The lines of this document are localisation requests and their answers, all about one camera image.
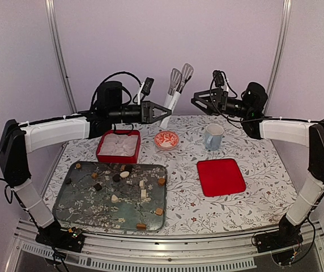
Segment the silver tongs white handle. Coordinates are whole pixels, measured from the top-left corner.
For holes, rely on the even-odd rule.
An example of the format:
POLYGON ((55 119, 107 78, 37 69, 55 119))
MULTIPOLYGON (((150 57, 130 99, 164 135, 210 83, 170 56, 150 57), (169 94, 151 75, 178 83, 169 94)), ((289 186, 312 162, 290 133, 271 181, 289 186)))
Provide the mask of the silver tongs white handle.
POLYGON ((194 68, 189 63, 185 63, 181 71, 177 68, 172 69, 169 89, 164 102, 164 107, 170 109, 171 113, 173 113, 185 85, 192 78, 193 73, 194 68))

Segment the white oval chocolate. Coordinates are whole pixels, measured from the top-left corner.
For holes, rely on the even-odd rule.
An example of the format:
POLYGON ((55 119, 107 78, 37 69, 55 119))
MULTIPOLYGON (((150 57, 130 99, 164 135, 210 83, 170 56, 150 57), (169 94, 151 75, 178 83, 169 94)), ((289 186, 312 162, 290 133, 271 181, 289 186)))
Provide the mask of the white oval chocolate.
POLYGON ((120 173, 120 177, 122 179, 127 178, 129 175, 130 175, 130 172, 129 171, 123 171, 123 172, 120 173))

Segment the white rectangular chocolate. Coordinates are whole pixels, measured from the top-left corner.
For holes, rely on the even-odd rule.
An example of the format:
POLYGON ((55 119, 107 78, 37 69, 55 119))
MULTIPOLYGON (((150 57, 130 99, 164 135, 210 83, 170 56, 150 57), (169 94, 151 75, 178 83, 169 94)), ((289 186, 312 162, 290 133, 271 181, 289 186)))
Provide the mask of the white rectangular chocolate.
POLYGON ((144 189, 144 181, 141 180, 141 181, 139 182, 139 186, 140 186, 141 189, 144 189))
POLYGON ((141 199, 146 199, 147 198, 147 191, 145 189, 142 189, 140 191, 140 198, 141 199))

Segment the dark square chocolate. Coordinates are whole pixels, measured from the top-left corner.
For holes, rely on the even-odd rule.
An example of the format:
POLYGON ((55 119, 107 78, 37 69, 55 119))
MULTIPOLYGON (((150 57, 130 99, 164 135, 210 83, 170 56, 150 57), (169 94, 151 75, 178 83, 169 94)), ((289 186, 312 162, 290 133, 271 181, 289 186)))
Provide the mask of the dark square chocolate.
POLYGON ((99 191, 102 189, 102 187, 99 183, 95 184, 93 187, 95 188, 96 191, 99 191))

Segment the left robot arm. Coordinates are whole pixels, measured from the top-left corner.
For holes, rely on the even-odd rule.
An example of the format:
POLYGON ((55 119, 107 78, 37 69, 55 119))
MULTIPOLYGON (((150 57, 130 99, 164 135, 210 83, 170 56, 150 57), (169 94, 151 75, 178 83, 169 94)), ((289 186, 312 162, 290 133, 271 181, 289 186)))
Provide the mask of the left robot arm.
POLYGON ((32 122, 10 119, 5 123, 0 138, 0 181, 11 189, 20 206, 53 246, 61 245, 65 234, 32 181, 30 159, 34 153, 50 146, 99 138, 116 124, 153 124, 172 113, 145 98, 136 103, 131 99, 124 102, 123 92, 122 83, 107 81, 98 86, 87 110, 32 122))

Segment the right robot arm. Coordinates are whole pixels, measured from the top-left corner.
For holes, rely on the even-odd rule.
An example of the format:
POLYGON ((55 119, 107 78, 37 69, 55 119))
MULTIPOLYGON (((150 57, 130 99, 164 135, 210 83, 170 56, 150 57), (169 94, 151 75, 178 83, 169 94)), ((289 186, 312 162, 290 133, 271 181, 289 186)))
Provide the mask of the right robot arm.
POLYGON ((263 86, 250 82, 240 98, 229 96, 227 87, 218 84, 194 93, 191 103, 207 115, 239 123, 251 139, 271 141, 290 178, 296 177, 294 168, 305 167, 295 183, 297 197, 274 233, 275 244, 286 247, 324 197, 324 119, 268 117, 263 114, 267 100, 263 86))

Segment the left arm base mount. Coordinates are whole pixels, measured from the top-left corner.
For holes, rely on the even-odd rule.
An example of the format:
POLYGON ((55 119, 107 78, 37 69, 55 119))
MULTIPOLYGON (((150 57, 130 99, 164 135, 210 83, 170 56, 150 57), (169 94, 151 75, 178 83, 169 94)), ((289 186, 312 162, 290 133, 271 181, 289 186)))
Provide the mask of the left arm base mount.
POLYGON ((40 228, 36 236, 36 242, 48 245, 56 249, 63 249, 80 253, 82 251, 85 236, 75 227, 70 230, 62 229, 58 222, 40 228))

